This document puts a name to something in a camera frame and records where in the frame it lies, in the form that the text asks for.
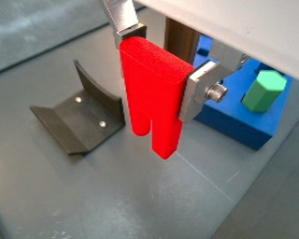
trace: gray floor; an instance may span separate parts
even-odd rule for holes
[[[299,123],[215,239],[299,239]]]
[[[146,9],[148,39],[162,45],[164,18]],[[253,151],[191,121],[163,161],[151,136],[131,126],[83,159],[69,158],[30,105],[55,106],[81,89],[79,59],[124,98],[109,27],[0,74],[0,224],[8,239],[211,238],[299,120],[295,81],[278,134]]]
[[[0,0],[0,71],[105,23],[99,0]]]

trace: blue block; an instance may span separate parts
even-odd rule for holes
[[[210,53],[210,49],[212,47],[214,40],[206,36],[202,35],[199,38],[198,48],[196,48],[196,54],[202,57],[207,57]]]
[[[195,67],[207,59],[210,58],[196,55]],[[207,101],[196,116],[198,121],[254,149],[261,149],[275,135],[291,84],[291,77],[285,76],[287,80],[286,89],[267,112],[251,112],[242,105],[240,100],[257,78],[259,65],[263,67],[259,61],[248,59],[242,69],[224,78],[223,85],[228,88],[224,100],[219,104]]]

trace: black metal bracket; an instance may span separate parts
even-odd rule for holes
[[[96,83],[77,61],[75,66],[84,90],[53,108],[30,107],[69,155],[88,153],[124,126],[121,98]]]

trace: green hexagonal peg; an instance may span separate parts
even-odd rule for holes
[[[286,88],[285,77],[274,70],[262,70],[244,95],[242,104],[251,112],[265,113]]]

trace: red rectangular object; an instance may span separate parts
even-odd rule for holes
[[[142,37],[123,40],[120,54],[132,131],[143,136],[152,128],[152,149],[167,159],[178,149],[178,113],[194,67]]]

